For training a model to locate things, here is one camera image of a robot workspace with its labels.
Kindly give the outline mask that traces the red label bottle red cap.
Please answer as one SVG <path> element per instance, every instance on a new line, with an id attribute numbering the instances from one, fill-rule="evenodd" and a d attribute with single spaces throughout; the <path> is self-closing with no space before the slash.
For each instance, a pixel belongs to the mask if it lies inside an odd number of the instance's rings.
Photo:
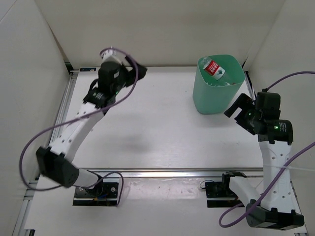
<path id="1" fill-rule="evenodd" d="M 198 67 L 202 78 L 210 86 L 224 87 L 233 84 L 227 71 L 209 56 L 201 58 Z"/>

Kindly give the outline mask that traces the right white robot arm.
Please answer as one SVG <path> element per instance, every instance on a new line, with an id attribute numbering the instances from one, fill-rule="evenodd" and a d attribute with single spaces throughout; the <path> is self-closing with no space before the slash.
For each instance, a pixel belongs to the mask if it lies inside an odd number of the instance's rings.
<path id="1" fill-rule="evenodd" d="M 293 143 L 293 126 L 280 118 L 281 97 L 263 90 L 256 100 L 242 93 L 224 114 L 231 117 L 237 109 L 236 123 L 258 137 L 263 160 L 263 193 L 251 186 L 241 172 L 222 175 L 221 191 L 236 195 L 245 206 L 245 219 L 252 228 L 291 230 L 304 226 L 304 216 L 293 201 L 290 171 L 287 169 Z"/>

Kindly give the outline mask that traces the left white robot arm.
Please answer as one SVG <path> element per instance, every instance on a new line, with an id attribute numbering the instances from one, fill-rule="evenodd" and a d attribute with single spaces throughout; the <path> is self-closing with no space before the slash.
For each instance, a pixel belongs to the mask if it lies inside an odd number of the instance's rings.
<path id="1" fill-rule="evenodd" d="M 116 102 L 116 95 L 135 80 L 145 77 L 147 68 L 134 63 L 128 70 L 115 56 L 103 58 L 98 78 L 94 79 L 75 118 L 77 122 L 66 125 L 48 147 L 39 147 L 36 158 L 42 175 L 69 188 L 82 187 L 93 197 L 103 192 L 100 175 L 78 169 L 72 164 L 75 154 L 92 128 L 107 113 L 107 106 Z"/>

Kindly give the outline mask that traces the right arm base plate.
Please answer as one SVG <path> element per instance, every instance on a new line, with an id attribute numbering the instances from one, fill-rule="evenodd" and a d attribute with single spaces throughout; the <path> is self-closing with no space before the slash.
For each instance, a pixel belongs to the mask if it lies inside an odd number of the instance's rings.
<path id="1" fill-rule="evenodd" d="M 231 208 L 236 205 L 244 207 L 236 194 L 220 181 L 204 180 L 199 188 L 206 192 L 207 208 Z"/>

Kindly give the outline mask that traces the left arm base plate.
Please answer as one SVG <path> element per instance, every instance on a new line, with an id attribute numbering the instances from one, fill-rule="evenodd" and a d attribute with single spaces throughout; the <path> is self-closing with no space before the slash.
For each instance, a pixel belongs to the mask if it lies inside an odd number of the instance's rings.
<path id="1" fill-rule="evenodd" d="M 72 205 L 86 207 L 117 207 L 121 199 L 121 179 L 107 177 L 95 187 L 75 188 Z"/>

